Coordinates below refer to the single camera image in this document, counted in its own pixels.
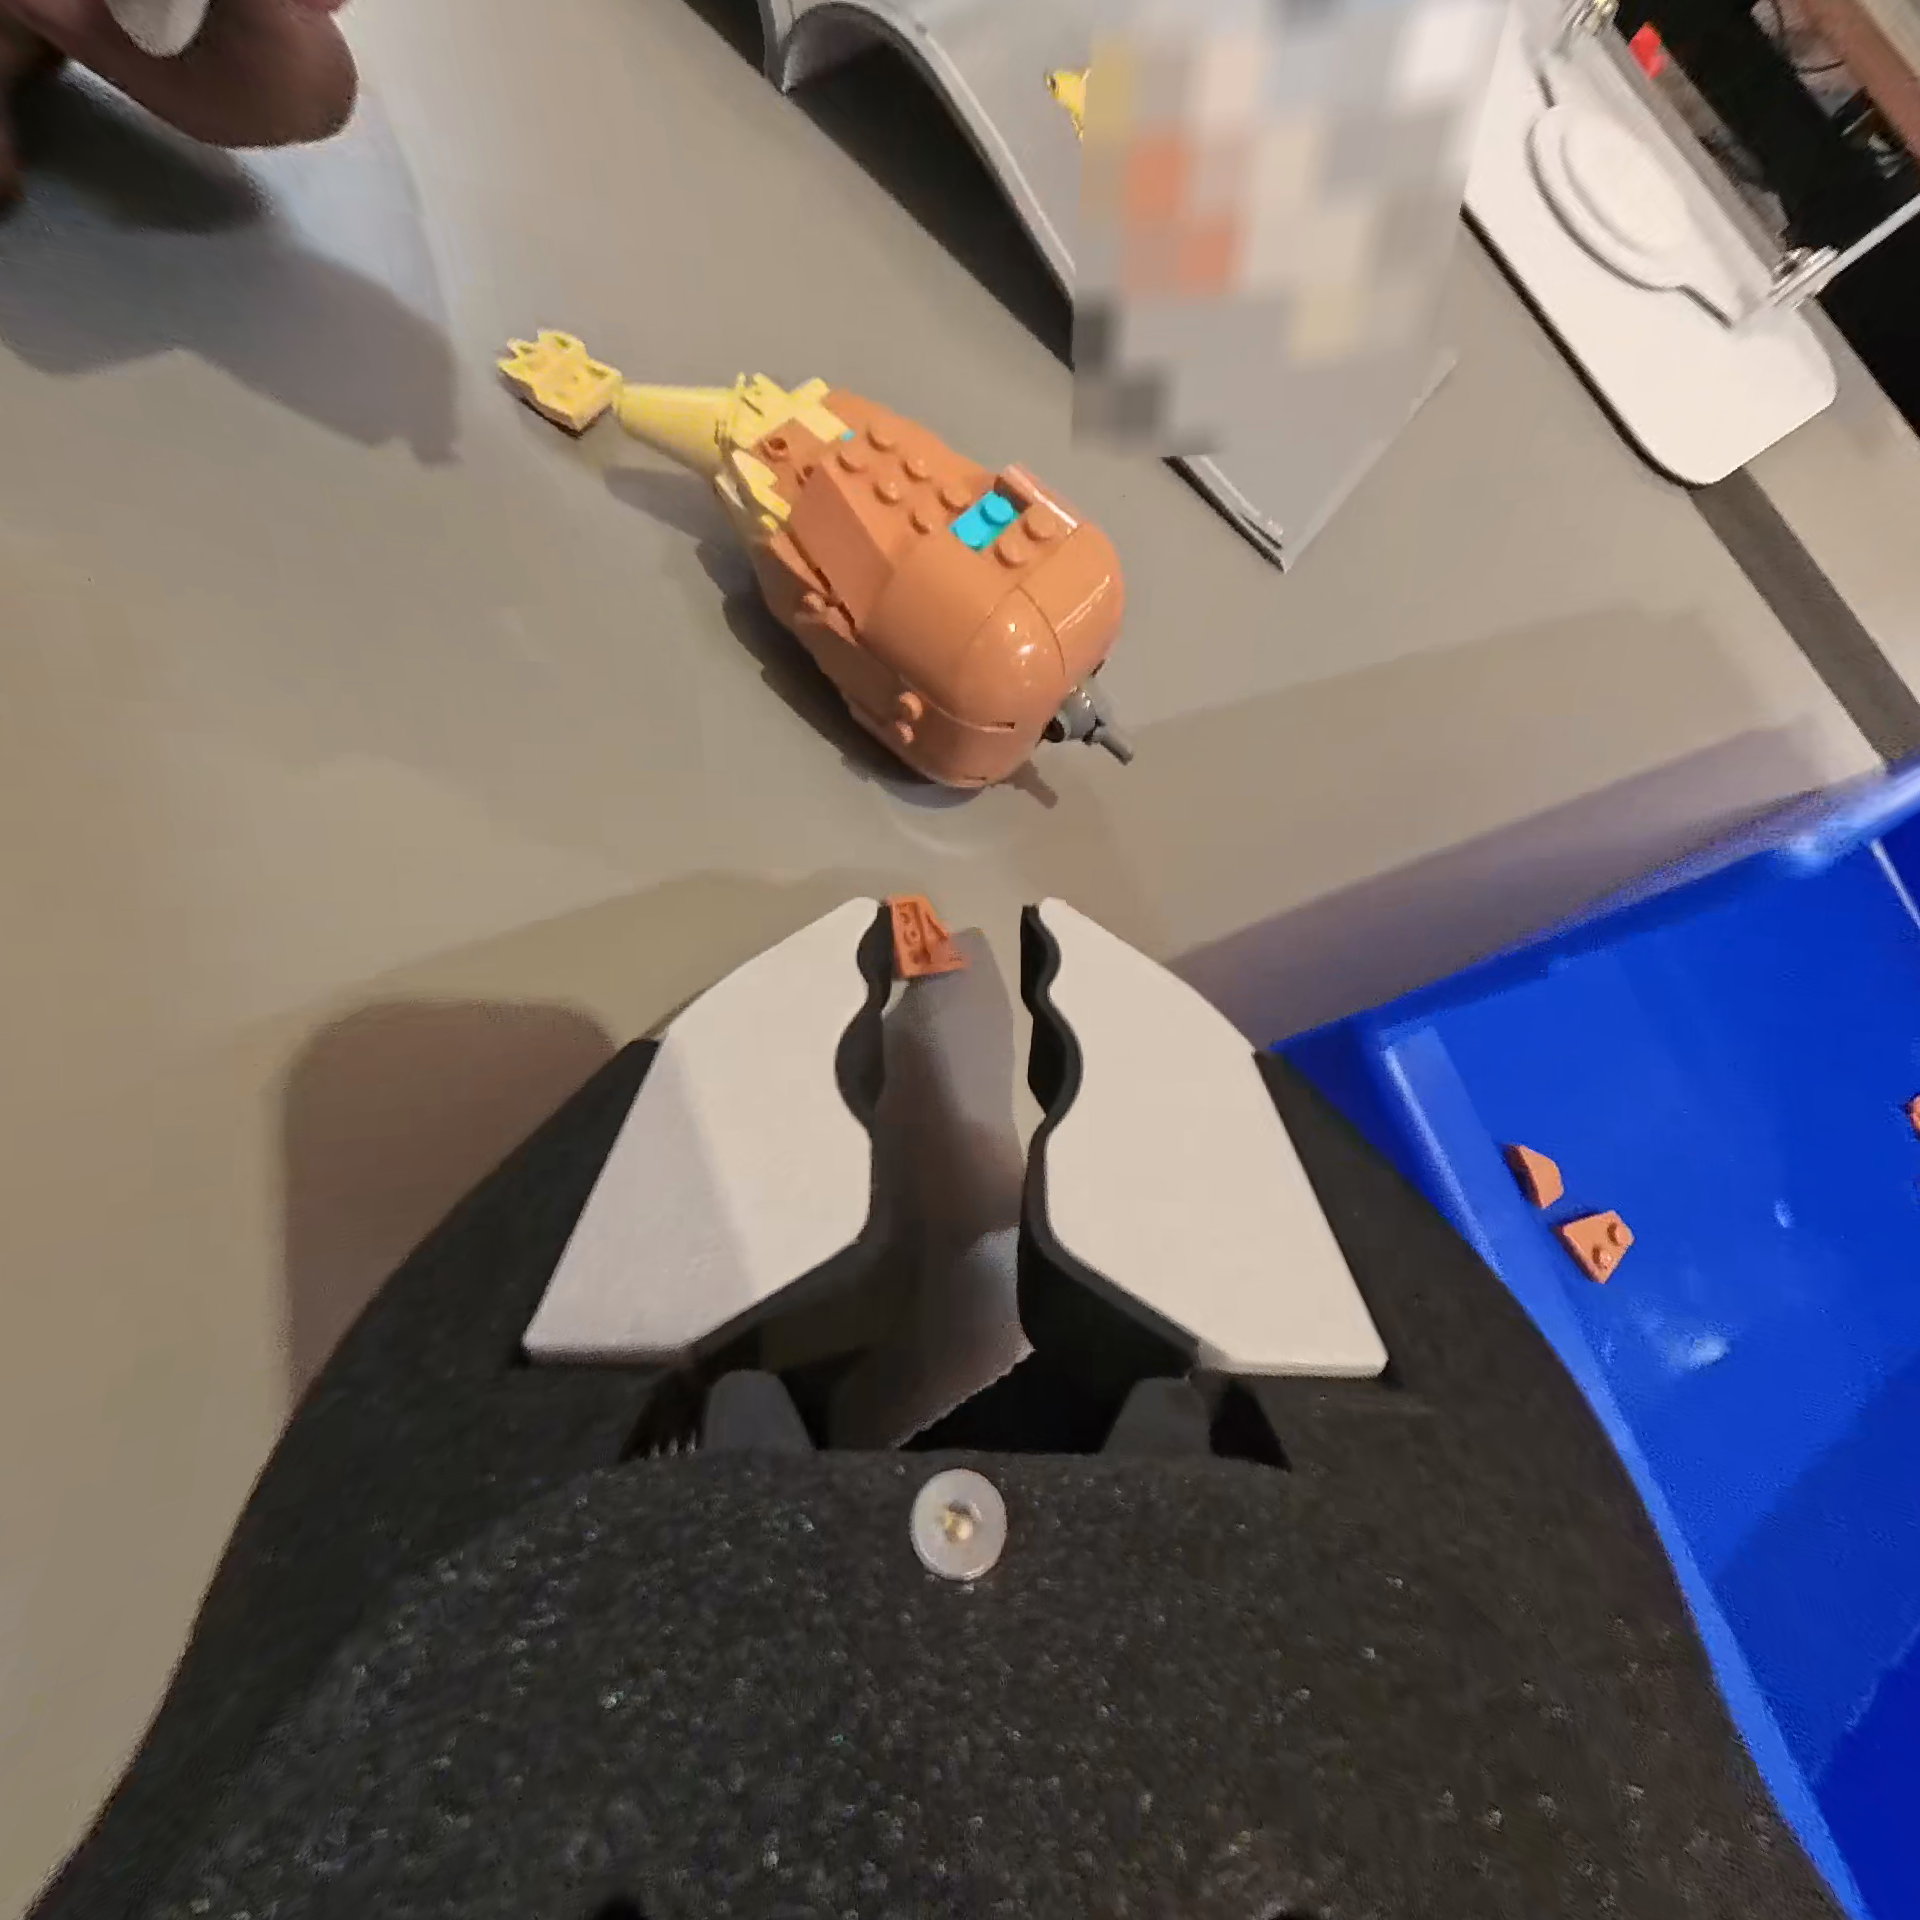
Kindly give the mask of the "white panel stand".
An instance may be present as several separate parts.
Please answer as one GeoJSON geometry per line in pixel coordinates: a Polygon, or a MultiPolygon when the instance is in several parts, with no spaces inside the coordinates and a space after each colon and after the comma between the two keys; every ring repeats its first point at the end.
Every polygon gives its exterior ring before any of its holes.
{"type": "Polygon", "coordinates": [[[1508,4],[1462,210],[1692,488],[1839,395],[1821,300],[1916,240],[1916,4],[1508,4]]]}

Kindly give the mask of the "grey instruction booklet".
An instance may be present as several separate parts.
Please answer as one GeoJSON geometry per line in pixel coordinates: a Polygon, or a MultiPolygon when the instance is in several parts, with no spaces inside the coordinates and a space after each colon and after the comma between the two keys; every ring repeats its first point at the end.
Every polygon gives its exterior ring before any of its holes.
{"type": "Polygon", "coordinates": [[[1287,568],[1453,365],[1502,4],[758,4],[804,90],[884,45],[1072,302],[1072,420],[1287,568]]]}

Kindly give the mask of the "person's left hand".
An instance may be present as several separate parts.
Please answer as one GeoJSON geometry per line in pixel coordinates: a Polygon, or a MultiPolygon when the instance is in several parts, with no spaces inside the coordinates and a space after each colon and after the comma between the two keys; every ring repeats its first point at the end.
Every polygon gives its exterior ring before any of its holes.
{"type": "Polygon", "coordinates": [[[26,175],[21,122],[66,67],[188,140],[223,151],[306,146],[340,132],[357,67],[340,3],[212,3],[180,56],[141,55],[106,3],[2,4],[2,203],[26,175]]]}

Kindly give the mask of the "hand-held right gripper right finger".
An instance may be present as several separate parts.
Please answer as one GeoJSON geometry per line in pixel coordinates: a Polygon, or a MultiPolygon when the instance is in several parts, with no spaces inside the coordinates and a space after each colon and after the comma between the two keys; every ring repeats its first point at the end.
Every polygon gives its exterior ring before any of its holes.
{"type": "Polygon", "coordinates": [[[1063,899],[1022,916],[1028,1251],[1132,1335],[1240,1378],[1380,1378],[1387,1349],[1253,1042],[1063,899]]]}

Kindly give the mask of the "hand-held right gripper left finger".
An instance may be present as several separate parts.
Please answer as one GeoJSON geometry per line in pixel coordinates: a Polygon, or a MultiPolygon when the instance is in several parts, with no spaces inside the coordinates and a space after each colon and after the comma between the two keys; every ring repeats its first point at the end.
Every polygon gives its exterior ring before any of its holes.
{"type": "Polygon", "coordinates": [[[892,920],[855,895],[719,976],[662,1029],[522,1349],[690,1360],[856,1268],[892,920]]]}

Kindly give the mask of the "orange toy brick model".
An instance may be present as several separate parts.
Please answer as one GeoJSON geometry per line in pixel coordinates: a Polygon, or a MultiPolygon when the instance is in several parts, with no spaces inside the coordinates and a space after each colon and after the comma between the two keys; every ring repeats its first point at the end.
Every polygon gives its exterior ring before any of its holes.
{"type": "Polygon", "coordinates": [[[1064,741],[1133,758],[1096,686],[1117,549],[1028,468],[819,376],[624,381],[612,415],[710,484],[764,605],[916,778],[1002,784],[1064,741]]]}

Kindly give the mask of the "blue plastic bin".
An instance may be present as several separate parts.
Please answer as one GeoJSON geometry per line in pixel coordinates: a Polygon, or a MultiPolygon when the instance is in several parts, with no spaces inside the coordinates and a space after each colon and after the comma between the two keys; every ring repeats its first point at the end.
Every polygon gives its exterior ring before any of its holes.
{"type": "Polygon", "coordinates": [[[1276,1053],[1588,1396],[1842,1909],[1916,1916],[1916,758],[1276,1053]],[[1554,1224],[1602,1208],[1636,1244],[1596,1285],[1554,1224]]]}

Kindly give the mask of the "tan brick assembly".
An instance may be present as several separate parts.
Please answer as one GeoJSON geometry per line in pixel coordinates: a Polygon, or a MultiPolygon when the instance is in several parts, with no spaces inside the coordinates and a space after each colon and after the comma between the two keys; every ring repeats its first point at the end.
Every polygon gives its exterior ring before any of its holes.
{"type": "Polygon", "coordinates": [[[626,381],[581,338],[550,326],[507,341],[495,372],[527,408],[573,439],[614,408],[626,381]]]}

